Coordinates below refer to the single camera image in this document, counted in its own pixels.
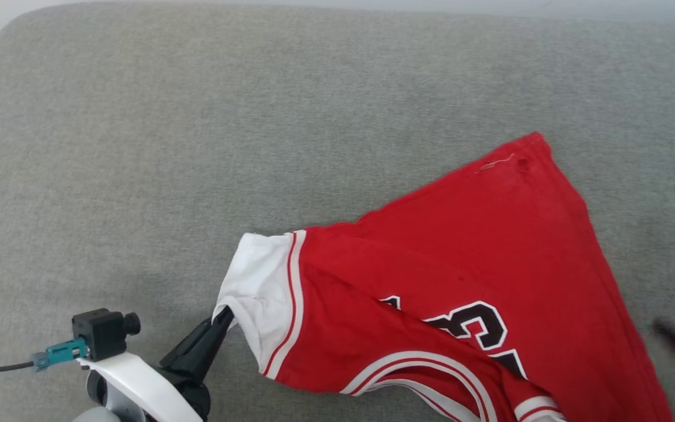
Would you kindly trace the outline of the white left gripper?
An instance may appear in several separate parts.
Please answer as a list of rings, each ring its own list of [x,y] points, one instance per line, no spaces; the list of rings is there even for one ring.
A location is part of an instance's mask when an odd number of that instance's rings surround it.
[[[225,305],[217,315],[204,319],[160,360],[160,367],[202,382],[233,318],[233,311]],[[209,393],[203,391],[203,413],[199,414],[171,380],[133,353],[77,362],[104,379],[105,405],[84,411],[75,421],[203,421],[209,413]]]

